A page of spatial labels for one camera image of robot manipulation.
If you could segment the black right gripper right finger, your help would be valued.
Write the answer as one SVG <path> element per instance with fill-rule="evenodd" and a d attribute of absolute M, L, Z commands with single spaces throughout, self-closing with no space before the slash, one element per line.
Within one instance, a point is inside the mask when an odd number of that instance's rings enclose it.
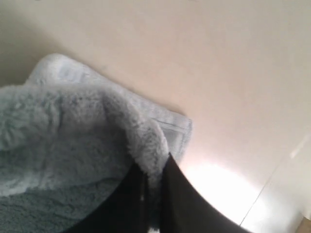
<path fill-rule="evenodd" d="M 169 155 L 161 183 L 161 233 L 247 233 L 211 206 Z"/>

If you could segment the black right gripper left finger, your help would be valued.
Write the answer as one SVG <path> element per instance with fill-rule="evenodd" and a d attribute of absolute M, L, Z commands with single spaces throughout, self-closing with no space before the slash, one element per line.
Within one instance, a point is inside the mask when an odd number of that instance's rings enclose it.
<path fill-rule="evenodd" d="M 133 164 L 120 185 L 95 211 L 64 232 L 148 232 L 147 175 Z"/>

